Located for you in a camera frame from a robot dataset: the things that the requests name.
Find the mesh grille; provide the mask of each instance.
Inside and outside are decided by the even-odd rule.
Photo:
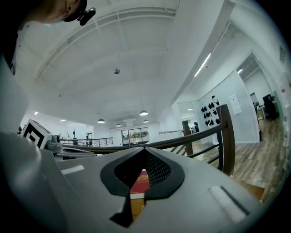
[[[146,155],[145,169],[149,176],[150,187],[161,183],[171,173],[171,168],[166,163],[149,153]]]

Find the ceiling light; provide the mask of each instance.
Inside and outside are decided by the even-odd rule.
[[[104,119],[100,118],[97,123],[105,123]]]
[[[201,71],[201,69],[203,68],[203,66],[207,63],[207,60],[209,59],[211,53],[206,57],[205,61],[203,62],[202,66],[200,67],[200,69],[197,71],[197,73],[194,75],[194,77],[196,77],[199,72]]]
[[[116,75],[118,75],[118,74],[120,74],[120,69],[115,68],[115,69],[113,70],[113,72],[114,72]]]
[[[146,116],[147,114],[149,114],[149,113],[147,111],[145,111],[145,110],[142,110],[140,112],[140,116]]]

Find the window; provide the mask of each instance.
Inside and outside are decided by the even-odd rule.
[[[140,129],[129,130],[129,143],[136,144],[137,142],[142,142]]]
[[[122,134],[122,144],[142,144],[147,143],[150,140],[148,128],[139,128],[131,130],[123,130]]]
[[[149,131],[147,128],[141,129],[141,138],[143,142],[148,142],[150,140]]]
[[[122,133],[122,144],[129,144],[128,130],[121,131]]]

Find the fluorescent light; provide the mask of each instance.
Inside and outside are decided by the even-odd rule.
[[[200,69],[197,71],[197,73],[194,75],[194,77],[196,77],[199,72],[201,71],[201,69],[203,68],[203,66],[207,63],[207,60],[209,59],[211,53],[206,57],[205,61],[203,62],[202,66],[200,67]]]
[[[140,116],[146,116],[147,114],[149,114],[149,113],[147,111],[145,111],[145,110],[142,110],[140,112]]]

